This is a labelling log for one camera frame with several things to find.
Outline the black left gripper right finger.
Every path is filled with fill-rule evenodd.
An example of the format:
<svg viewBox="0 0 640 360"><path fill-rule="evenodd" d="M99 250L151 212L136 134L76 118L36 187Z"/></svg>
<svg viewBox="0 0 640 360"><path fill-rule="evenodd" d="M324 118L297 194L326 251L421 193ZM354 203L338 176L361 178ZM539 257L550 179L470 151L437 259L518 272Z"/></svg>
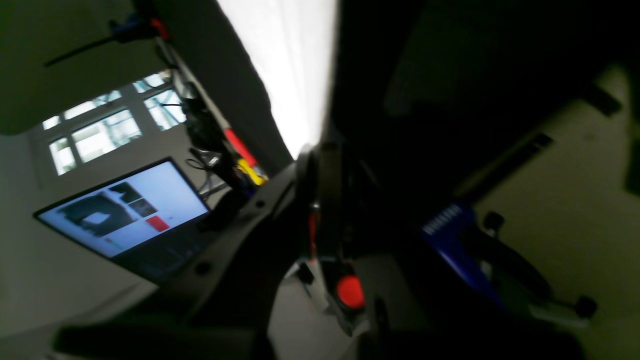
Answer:
<svg viewBox="0 0 640 360"><path fill-rule="evenodd" d="M361 358L583 360L569 333L535 325L463 281L425 238L381 201L368 174L332 144L318 151L317 250L352 264L372 330Z"/></svg>

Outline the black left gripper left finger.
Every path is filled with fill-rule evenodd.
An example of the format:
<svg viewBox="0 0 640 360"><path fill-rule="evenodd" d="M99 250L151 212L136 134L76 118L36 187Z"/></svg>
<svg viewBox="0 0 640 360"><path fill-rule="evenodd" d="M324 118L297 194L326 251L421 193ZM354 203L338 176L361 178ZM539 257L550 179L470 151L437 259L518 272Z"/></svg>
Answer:
<svg viewBox="0 0 640 360"><path fill-rule="evenodd" d="M309 251L317 176L308 147L170 281L106 322L61 328L53 349L87 360L275 360L270 317L282 279Z"/></svg>

